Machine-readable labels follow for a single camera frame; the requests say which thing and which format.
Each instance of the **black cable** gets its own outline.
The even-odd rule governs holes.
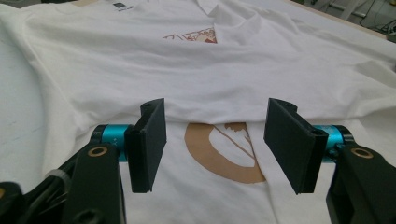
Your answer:
[[[382,7],[384,6],[384,4],[385,4],[385,1],[382,2],[381,7],[380,7],[379,10],[376,12],[375,17],[374,17],[374,20],[373,20],[374,27],[375,27],[375,29],[377,29],[377,30],[379,30],[379,29],[378,29],[378,26],[376,25],[375,21],[376,21],[376,18],[378,17],[379,12],[381,11]]]
[[[54,195],[63,190],[64,183],[58,177],[50,176],[47,178],[49,185],[37,197],[27,205],[26,212],[20,217],[17,224],[28,224],[40,213],[40,209],[48,203]]]
[[[390,21],[390,22],[388,22],[387,24],[383,25],[383,26],[381,27],[380,31],[381,31],[383,34],[386,34],[386,35],[392,33],[392,32],[393,32],[393,26],[392,26],[392,24],[393,24],[394,22],[396,22],[396,20]]]
[[[369,15],[369,13],[370,13],[370,11],[371,11],[371,9],[372,9],[372,7],[373,7],[373,5],[374,5],[375,2],[376,2],[376,0],[373,0],[372,4],[369,6],[369,9],[368,9],[367,12],[366,12],[366,15],[365,15],[363,18],[361,18],[361,20],[359,21],[359,24],[360,24],[362,27],[364,27],[364,28],[368,28],[368,27],[366,27],[366,26],[364,26],[363,24],[361,24],[361,22],[364,21],[364,19],[367,18],[367,16]]]
[[[327,13],[327,10],[329,9],[330,5],[333,4],[335,1],[336,0],[330,0],[327,4],[324,4],[319,10],[321,11],[326,6],[326,9],[323,12]]]
[[[50,185],[54,177],[44,179],[34,189],[24,195],[26,204],[31,204]]]

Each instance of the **brown printed logo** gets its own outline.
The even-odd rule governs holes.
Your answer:
[[[208,28],[201,31],[191,32],[182,35],[167,35],[164,36],[165,39],[178,39],[178,40],[188,40],[188,41],[200,41],[206,43],[216,44],[218,41],[216,40],[215,29]]]
[[[246,123],[190,123],[184,139],[190,154],[208,171],[240,183],[265,181]]]

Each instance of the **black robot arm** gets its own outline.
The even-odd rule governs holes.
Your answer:
[[[2,224],[125,223],[119,161],[128,161],[133,192],[152,190],[166,143],[164,100],[140,107],[136,125],[99,125],[90,142],[35,189],[0,183]]]
[[[347,128],[312,126],[296,105],[269,99],[264,140],[297,194],[314,191],[322,161],[336,163],[326,199],[332,223],[396,223],[396,168]]]

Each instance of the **white fabric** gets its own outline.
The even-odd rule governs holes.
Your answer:
[[[154,191],[130,193],[121,165],[131,223],[328,223],[333,165],[322,165],[315,194],[293,195],[262,140],[269,97],[296,104],[312,122],[346,125],[358,143],[396,163],[396,57],[234,1],[122,3],[0,7],[41,78],[44,173],[85,145],[96,125],[136,122],[138,107],[156,98],[165,98],[168,143]],[[191,156],[192,122],[217,124],[215,147],[231,136],[254,152],[266,181],[245,184],[208,172]],[[223,124],[231,122],[246,122],[248,135],[227,131]],[[224,150],[234,163],[252,163]]]
[[[38,83],[0,22],[0,181],[17,182],[23,192],[42,178],[45,128]]]

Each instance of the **metal bolt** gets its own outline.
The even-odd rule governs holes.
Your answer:
[[[90,157],[100,157],[107,153],[107,147],[94,147],[88,151]]]
[[[355,154],[358,157],[364,158],[364,159],[371,159],[374,155],[373,153],[367,151],[366,149],[363,148],[352,148],[350,151]]]

